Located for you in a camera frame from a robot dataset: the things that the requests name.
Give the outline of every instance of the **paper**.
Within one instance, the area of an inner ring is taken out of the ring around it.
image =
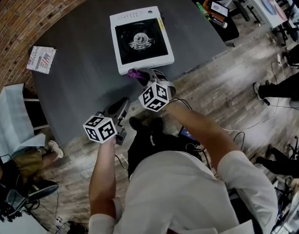
[[[54,48],[34,46],[28,60],[27,68],[48,74],[55,53],[56,49]]]

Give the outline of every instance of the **sneaker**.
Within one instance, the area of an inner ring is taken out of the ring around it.
[[[262,98],[259,96],[259,87],[260,87],[260,83],[255,82],[253,84],[253,90],[255,91],[255,93],[257,94],[257,98],[258,100],[262,100]]]
[[[289,65],[289,63],[288,63],[288,58],[289,58],[288,51],[283,52],[283,54],[282,54],[282,59],[284,60],[284,62],[285,62],[287,65]]]
[[[149,128],[152,130],[153,133],[162,133],[164,130],[164,121],[160,117],[155,118],[149,124]]]
[[[142,124],[142,121],[137,117],[130,117],[129,124],[135,131],[140,131],[145,128],[145,126]]]
[[[63,158],[64,152],[58,147],[58,144],[54,140],[49,140],[48,146],[51,148],[52,152],[56,152],[57,158]]]

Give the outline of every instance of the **purple object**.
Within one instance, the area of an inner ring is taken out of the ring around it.
[[[137,71],[134,68],[128,70],[128,76],[130,78],[146,80],[146,77],[140,71]]]

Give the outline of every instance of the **black pants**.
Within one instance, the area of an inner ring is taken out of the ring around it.
[[[299,178],[299,160],[290,160],[285,154],[276,148],[272,148],[271,152],[275,156],[276,161],[260,157],[258,158],[259,163],[274,174]]]
[[[270,84],[260,86],[259,96],[261,98],[281,97],[299,100],[299,72],[278,85]]]
[[[150,141],[153,136],[154,146]],[[148,156],[162,151],[183,151],[197,157],[201,161],[201,157],[197,151],[193,151],[193,145],[188,145],[189,140],[185,141],[173,135],[166,135],[162,132],[152,133],[148,127],[144,127],[136,133],[133,143],[128,150],[129,177],[134,172],[138,164]]]
[[[299,63],[299,44],[289,51],[288,64]]]

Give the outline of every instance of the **white stove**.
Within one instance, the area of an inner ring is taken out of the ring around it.
[[[110,16],[118,71],[174,63],[172,49],[157,6]]]

